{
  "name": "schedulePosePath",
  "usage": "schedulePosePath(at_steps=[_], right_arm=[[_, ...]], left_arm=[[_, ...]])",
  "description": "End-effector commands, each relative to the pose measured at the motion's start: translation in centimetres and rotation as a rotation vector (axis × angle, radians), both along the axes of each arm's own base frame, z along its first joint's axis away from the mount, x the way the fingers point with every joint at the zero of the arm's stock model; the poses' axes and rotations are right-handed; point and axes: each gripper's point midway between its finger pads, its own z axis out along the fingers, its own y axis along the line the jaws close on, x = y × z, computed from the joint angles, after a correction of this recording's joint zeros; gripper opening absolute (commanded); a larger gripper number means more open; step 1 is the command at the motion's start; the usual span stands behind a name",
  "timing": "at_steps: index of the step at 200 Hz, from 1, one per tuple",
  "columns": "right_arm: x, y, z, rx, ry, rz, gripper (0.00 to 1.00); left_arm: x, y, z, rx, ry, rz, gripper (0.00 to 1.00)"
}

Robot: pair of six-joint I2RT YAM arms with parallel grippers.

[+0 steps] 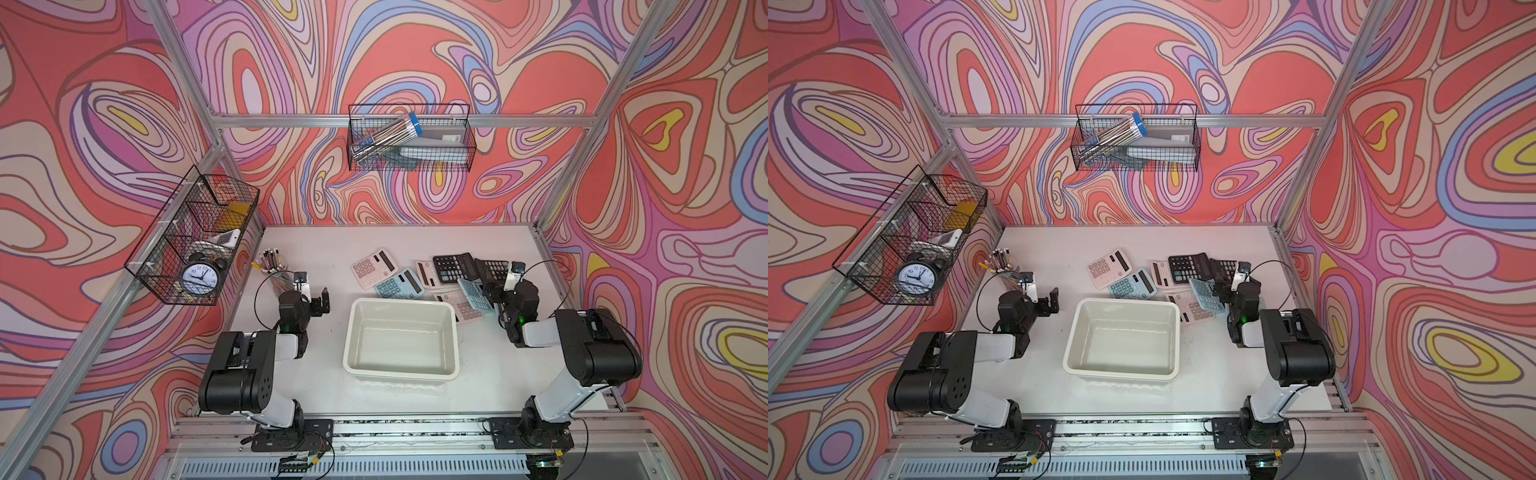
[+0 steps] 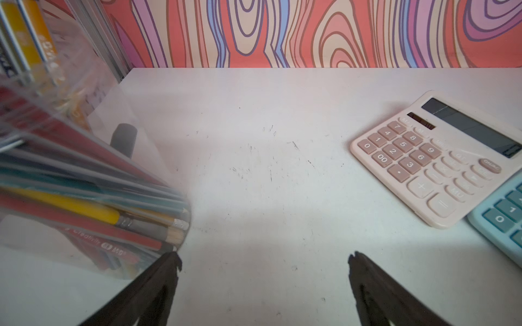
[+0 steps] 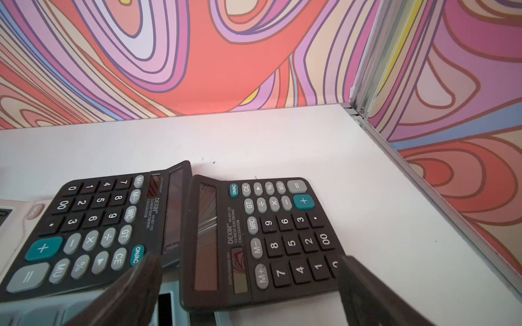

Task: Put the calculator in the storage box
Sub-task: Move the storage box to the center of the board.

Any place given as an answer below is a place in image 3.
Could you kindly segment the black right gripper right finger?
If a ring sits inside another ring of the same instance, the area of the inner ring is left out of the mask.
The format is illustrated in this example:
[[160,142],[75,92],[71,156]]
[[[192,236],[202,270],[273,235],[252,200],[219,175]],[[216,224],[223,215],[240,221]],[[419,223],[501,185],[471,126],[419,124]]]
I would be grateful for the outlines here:
[[349,325],[432,325],[368,268],[341,255],[338,291]]

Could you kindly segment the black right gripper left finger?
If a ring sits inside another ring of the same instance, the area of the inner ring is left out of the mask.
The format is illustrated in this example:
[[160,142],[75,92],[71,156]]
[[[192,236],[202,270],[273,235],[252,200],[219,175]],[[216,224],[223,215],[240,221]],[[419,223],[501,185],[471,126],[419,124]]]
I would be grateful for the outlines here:
[[162,283],[158,255],[146,254],[67,325],[149,325]]

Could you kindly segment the light blue calculator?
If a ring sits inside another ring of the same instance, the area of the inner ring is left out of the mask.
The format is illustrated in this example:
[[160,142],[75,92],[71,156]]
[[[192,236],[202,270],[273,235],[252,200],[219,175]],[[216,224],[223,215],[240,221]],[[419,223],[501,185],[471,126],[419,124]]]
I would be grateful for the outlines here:
[[232,325],[227,312],[188,312],[177,281],[163,283],[156,297],[147,290],[90,291],[1,304],[2,325]]

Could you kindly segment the pink calculator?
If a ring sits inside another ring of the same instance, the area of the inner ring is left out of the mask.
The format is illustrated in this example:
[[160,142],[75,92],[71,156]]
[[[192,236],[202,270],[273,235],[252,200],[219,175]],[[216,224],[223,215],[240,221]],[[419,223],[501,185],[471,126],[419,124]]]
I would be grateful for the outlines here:
[[1,281],[51,200],[1,200]]

